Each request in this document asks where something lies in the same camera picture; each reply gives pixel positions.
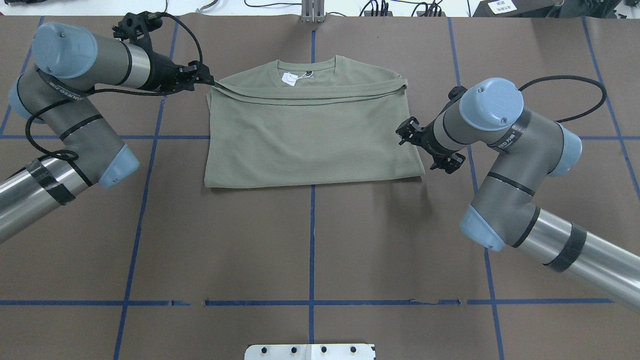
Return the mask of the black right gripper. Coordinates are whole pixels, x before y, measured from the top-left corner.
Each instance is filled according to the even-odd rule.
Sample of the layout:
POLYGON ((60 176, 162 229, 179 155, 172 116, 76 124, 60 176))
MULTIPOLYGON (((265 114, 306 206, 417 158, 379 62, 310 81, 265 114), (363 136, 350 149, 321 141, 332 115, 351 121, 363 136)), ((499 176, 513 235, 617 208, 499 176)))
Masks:
POLYGON ((409 143, 422 148, 432 156, 431 170, 438 169, 452 174, 466 162, 464 155, 446 148, 436 139, 435 120, 421 127, 416 117, 409 117, 400 123, 395 133, 400 137, 399 146, 409 143))

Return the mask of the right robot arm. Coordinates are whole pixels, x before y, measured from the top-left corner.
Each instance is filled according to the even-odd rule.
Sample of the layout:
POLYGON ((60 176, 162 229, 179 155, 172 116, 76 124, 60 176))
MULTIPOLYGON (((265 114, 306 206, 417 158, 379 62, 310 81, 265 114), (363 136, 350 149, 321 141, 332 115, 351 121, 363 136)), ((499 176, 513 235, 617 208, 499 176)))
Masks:
POLYGON ((471 88, 451 89, 449 101, 426 126, 416 117, 396 129, 400 143, 432 156, 431 169, 457 171, 462 149, 477 142, 498 153, 466 208, 461 231, 490 251, 520 249, 547 269, 603 292, 639 310, 639 257, 535 205, 548 177, 565 175, 578 161, 583 143, 562 121, 528 109, 523 86, 492 77, 471 88))

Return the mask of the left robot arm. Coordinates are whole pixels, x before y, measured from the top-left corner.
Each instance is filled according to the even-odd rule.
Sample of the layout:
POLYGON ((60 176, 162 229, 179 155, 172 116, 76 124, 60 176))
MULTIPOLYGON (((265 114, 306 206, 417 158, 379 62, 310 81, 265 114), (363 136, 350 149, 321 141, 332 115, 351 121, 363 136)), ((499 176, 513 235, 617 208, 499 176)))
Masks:
POLYGON ((111 38, 61 22, 38 27, 30 46, 34 66, 14 82, 8 100, 25 118, 25 138, 39 157, 1 184, 2 242, 89 187, 109 189, 138 170, 138 158, 90 96, 163 97, 214 84, 199 44, 198 59, 188 64, 153 49, 150 34, 164 18, 185 26, 173 14, 144 11, 127 13, 111 38))

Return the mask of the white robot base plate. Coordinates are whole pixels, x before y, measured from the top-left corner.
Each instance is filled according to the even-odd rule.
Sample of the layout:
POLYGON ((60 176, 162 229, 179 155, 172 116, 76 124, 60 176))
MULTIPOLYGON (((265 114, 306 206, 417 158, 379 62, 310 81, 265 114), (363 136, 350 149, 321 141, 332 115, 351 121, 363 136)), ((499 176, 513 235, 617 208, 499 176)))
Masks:
POLYGON ((375 360, 374 344, 254 344, 247 347, 245 360, 375 360))

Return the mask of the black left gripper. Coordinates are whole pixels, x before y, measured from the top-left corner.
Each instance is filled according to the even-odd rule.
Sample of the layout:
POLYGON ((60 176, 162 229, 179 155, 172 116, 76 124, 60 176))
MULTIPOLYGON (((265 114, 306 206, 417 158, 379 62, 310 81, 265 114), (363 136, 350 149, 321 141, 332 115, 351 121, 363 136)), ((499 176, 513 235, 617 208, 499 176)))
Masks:
POLYGON ((210 71, 199 70, 200 60, 176 64, 167 55, 153 50, 150 34, 162 27, 164 18, 192 34, 179 18, 167 12, 127 13, 112 27, 113 37, 120 41, 128 58, 125 75, 117 85, 153 93, 192 91, 192 84, 213 85, 215 79, 210 71))

